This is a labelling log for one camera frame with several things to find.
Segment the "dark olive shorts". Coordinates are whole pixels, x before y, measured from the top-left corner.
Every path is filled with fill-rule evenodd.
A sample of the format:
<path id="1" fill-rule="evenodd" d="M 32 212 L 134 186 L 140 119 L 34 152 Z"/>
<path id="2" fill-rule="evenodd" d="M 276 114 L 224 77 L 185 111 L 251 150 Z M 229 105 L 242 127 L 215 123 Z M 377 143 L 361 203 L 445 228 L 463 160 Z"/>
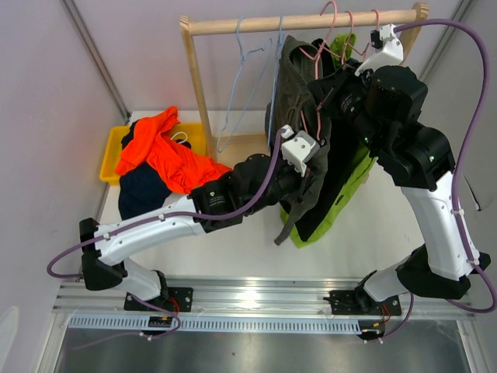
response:
<path id="1" fill-rule="evenodd" d="M 286 37 L 279 60 L 275 101 L 266 108 L 265 131 L 269 136 L 273 137 L 288 124 L 295 132 L 305 131 L 316 141 L 324 142 L 308 163 L 310 175 L 304 190 L 283 200 L 283 206 L 290 210 L 281 233 L 274 240 L 276 245 L 289 238 L 295 225 L 317 206 L 328 171 L 331 121 L 317 112 L 308 88 L 308 83 L 323 77 L 322 62 L 314 61 L 317 53 L 316 46 L 291 35 Z"/>

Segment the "light blue hanger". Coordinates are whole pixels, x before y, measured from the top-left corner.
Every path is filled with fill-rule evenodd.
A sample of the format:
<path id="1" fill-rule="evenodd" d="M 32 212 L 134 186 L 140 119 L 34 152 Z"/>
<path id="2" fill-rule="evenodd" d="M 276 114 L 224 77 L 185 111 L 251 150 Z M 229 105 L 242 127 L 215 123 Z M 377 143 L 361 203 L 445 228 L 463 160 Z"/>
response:
<path id="1" fill-rule="evenodd" d="M 283 15 L 280 14 L 280 21 L 278 27 L 278 34 L 276 39 L 276 47 L 275 47 L 275 59 L 274 59 L 274 67 L 273 67 L 273 88 L 272 88 L 272 96 L 269 105 L 269 125 L 267 131 L 267 149 L 271 151 L 272 143 L 273 143 L 273 118 L 274 118 L 274 108 L 276 105 L 276 92 L 277 92 L 277 82 L 278 82 L 278 74 L 279 74 L 279 61 L 280 61 L 280 52 L 283 47 Z"/>
<path id="2" fill-rule="evenodd" d="M 271 37 L 269 37 L 263 44 L 260 44 L 255 48 L 246 50 L 242 43 L 242 32 L 241 32 L 242 23 L 245 19 L 246 19 L 245 16 L 240 17 L 237 21 L 237 26 L 235 29 L 235 38 L 239 52 L 239 68 L 231 86 L 230 97 L 228 100 L 228 107 L 226 109 L 226 114 L 224 117 L 224 124 L 220 130 L 219 137 L 217 138 L 215 146 L 217 154 L 221 154 L 226 149 L 226 147 L 230 144 L 231 139 L 237 133 L 240 125 L 242 124 L 245 113 L 247 112 L 249 105 L 252 103 L 255 94 L 259 90 L 259 85 L 266 72 L 267 65 L 269 63 L 269 58 L 266 58 L 266 62 L 262 67 L 262 71 L 259 73 L 259 77 L 248 88 L 245 85 L 241 84 L 242 76 L 244 75 L 246 65 L 254 57 L 262 56 L 263 54 L 268 54 L 273 46 L 273 40 Z M 244 106 L 241 109 L 240 114 L 235 119 L 233 118 L 232 113 L 234 109 L 234 101 L 238 92 L 246 92 L 248 93 L 248 97 Z"/>

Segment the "orange mesh shorts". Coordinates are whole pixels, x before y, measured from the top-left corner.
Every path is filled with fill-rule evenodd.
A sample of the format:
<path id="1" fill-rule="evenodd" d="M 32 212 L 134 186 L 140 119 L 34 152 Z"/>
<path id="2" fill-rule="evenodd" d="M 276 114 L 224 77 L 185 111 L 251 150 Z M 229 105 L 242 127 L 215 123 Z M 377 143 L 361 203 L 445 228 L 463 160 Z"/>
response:
<path id="1" fill-rule="evenodd" d="M 178 108 L 170 106 L 158 115 L 141 118 L 134 126 L 133 138 L 120 153 L 116 173 L 125 176 L 145 162 L 173 193 L 188 194 L 230 172 L 231 168 L 171 139 L 178 115 Z"/>

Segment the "navy blue shorts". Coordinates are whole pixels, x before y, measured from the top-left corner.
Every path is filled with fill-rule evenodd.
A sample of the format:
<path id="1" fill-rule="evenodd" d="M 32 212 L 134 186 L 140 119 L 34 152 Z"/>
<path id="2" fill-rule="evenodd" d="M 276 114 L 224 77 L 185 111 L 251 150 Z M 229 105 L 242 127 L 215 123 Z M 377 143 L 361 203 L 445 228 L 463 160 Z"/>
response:
<path id="1" fill-rule="evenodd" d="M 118 210 L 122 220 L 159 209 L 172 194 L 158 172 L 146 162 L 120 177 Z"/>

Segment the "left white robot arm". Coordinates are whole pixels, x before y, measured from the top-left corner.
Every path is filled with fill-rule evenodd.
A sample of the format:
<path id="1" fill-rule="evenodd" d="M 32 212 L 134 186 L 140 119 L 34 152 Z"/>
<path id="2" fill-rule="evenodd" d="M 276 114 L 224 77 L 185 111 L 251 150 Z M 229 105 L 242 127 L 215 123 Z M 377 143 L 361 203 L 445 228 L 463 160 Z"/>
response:
<path id="1" fill-rule="evenodd" d="M 309 173 L 301 160 L 251 155 L 220 179 L 166 207 L 114 225 L 81 221 L 80 232 L 92 236 L 82 248 L 86 289 L 119 288 L 150 310 L 163 309 L 169 300 L 165 275 L 135 263 L 134 254 L 163 242 L 239 225 L 245 217 L 302 191 Z"/>

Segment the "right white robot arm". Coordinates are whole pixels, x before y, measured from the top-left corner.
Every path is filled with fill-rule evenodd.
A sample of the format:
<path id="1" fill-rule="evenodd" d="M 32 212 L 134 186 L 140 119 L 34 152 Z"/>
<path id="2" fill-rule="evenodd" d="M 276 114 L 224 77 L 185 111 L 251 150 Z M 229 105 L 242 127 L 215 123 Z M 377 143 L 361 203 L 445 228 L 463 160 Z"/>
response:
<path id="1" fill-rule="evenodd" d="M 470 275 L 483 274 L 491 258 L 474 247 L 455 208 L 455 161 L 447 137 L 418 122 L 426 84 L 409 68 L 383 66 L 360 74 L 342 68 L 308 88 L 320 111 L 350 129 L 401 188 L 424 239 L 401 262 L 362 279 L 354 289 L 356 307 L 369 314 L 406 292 L 461 299 Z"/>

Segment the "black shorts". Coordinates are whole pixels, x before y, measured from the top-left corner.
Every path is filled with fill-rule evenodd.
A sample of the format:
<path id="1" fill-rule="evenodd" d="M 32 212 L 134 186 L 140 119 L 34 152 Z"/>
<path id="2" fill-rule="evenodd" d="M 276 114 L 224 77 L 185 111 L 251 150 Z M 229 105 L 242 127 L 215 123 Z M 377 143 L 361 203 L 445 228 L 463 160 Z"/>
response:
<path id="1" fill-rule="evenodd" d="M 317 39 L 311 44 L 318 48 L 321 42 Z M 323 76 L 335 71 L 327 50 L 322 50 L 320 61 Z M 299 248 L 318 241 L 332 227 L 341 210 L 368 177 L 375 162 L 341 118 L 320 114 L 331 121 L 328 171 L 317 206 L 306 213 L 291 231 L 290 238 Z"/>

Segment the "lime green shorts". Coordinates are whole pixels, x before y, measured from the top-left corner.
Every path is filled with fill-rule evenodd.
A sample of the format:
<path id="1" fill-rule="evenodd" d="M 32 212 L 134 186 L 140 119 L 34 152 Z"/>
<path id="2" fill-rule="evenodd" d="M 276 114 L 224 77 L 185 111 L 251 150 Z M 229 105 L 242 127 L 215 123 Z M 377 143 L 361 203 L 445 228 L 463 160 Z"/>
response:
<path id="1" fill-rule="evenodd" d="M 286 37 L 279 60 L 275 103 L 267 107 L 266 126 L 277 131 L 288 124 L 318 141 L 308 162 L 310 175 L 302 194 L 282 200 L 283 229 L 274 242 L 291 239 L 301 248 L 318 241 L 369 176 L 376 162 L 343 119 L 318 113 L 308 83 L 323 76 L 314 62 L 318 48 Z"/>

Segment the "yellow plastic tray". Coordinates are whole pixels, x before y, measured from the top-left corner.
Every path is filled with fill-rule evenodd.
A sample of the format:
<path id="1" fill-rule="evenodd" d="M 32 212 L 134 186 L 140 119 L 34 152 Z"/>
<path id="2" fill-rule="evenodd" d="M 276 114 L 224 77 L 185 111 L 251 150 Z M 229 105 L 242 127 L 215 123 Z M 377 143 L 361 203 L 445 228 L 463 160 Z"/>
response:
<path id="1" fill-rule="evenodd" d="M 99 172 L 99 179 L 111 186 L 118 185 L 120 176 L 116 173 L 117 164 L 122 152 L 122 139 L 130 133 L 130 126 L 113 127 L 109 133 L 103 162 Z M 207 143 L 203 133 L 202 124 L 179 123 L 169 132 L 173 140 L 186 141 L 191 149 L 198 155 L 207 154 Z"/>

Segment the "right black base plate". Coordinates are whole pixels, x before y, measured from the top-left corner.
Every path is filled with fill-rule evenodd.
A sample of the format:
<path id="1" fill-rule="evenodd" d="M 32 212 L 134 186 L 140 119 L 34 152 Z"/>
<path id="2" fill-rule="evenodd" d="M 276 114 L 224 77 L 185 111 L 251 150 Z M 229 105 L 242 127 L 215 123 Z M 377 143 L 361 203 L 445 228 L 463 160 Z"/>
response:
<path id="1" fill-rule="evenodd" d="M 357 297 L 354 290 L 333 290 L 322 298 L 329 303 L 333 315 L 393 315 L 402 314 L 397 295 L 376 302 L 368 295 Z"/>

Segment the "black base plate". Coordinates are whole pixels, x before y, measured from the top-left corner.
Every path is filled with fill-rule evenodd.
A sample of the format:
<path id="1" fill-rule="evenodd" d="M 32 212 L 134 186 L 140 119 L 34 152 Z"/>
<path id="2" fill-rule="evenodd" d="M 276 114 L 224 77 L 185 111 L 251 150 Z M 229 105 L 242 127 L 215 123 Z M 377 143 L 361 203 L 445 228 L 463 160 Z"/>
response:
<path id="1" fill-rule="evenodd" d="M 193 304 L 193 288 L 173 287 L 169 288 L 169 296 L 161 295 L 157 298 L 139 302 L 127 293 L 123 308 L 126 311 L 152 312 L 163 309 L 168 312 L 191 312 Z"/>
<path id="2" fill-rule="evenodd" d="M 397 295 L 376 302 L 368 295 L 357 297 L 354 290 L 333 290 L 322 298 L 329 303 L 333 315 L 393 315 L 402 314 Z"/>

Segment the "aluminium mounting rail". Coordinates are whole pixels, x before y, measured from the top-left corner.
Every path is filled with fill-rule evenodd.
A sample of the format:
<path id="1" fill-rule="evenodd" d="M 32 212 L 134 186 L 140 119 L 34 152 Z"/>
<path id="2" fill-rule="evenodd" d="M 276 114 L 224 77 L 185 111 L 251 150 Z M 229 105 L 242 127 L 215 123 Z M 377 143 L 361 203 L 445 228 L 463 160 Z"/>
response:
<path id="1" fill-rule="evenodd" d="M 331 315 L 323 298 L 333 290 L 349 290 L 357 278 L 171 277 L 169 287 L 193 289 L 190 315 L 317 318 Z M 61 283 L 53 312 L 124 314 L 126 292 L 89 291 L 82 282 Z"/>

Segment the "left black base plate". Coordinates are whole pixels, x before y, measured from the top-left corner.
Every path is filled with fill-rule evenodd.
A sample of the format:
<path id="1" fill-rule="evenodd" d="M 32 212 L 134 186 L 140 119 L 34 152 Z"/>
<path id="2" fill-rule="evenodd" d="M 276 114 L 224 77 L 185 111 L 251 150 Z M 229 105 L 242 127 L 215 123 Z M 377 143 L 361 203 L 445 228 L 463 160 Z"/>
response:
<path id="1" fill-rule="evenodd" d="M 152 312 L 163 309 L 168 312 L 191 312 L 193 304 L 193 288 L 173 287 L 169 288 L 169 296 L 161 295 L 157 298 L 139 302 L 127 293 L 123 308 L 126 311 Z"/>

